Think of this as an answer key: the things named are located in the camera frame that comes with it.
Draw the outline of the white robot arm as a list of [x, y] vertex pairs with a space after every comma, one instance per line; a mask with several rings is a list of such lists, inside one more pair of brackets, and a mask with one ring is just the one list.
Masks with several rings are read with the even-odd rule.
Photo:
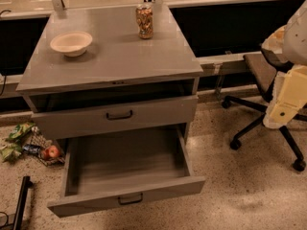
[[307, 104], [307, 1], [285, 26], [282, 54], [293, 66], [285, 73], [278, 70], [274, 80], [263, 120], [265, 127], [274, 129], [288, 124]]

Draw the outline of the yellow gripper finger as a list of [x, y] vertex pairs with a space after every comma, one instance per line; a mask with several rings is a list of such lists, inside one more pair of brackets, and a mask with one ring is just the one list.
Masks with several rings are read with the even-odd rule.
[[296, 64], [287, 73], [278, 71], [263, 124], [272, 129], [285, 126], [306, 104], [307, 67]]

